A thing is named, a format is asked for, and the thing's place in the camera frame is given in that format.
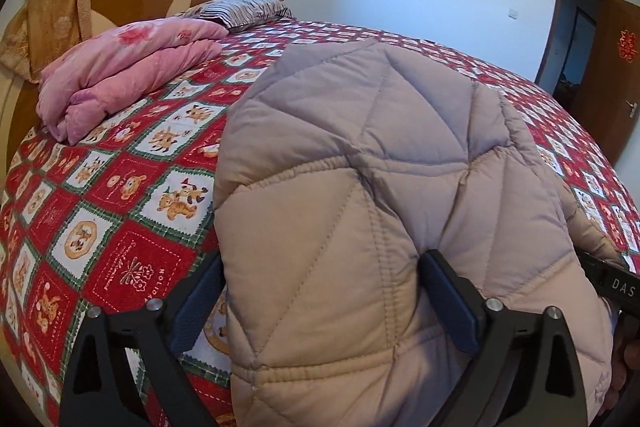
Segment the person's right hand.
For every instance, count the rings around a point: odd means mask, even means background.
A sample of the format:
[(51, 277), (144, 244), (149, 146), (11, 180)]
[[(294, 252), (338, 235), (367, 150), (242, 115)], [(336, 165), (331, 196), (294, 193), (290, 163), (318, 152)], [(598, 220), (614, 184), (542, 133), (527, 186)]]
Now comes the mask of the person's right hand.
[(614, 335), (611, 384), (598, 415), (602, 415), (616, 406), (620, 399), (620, 392), (626, 383), (627, 371), (638, 371), (638, 369), (639, 341), (626, 339), (623, 329), (617, 329)]

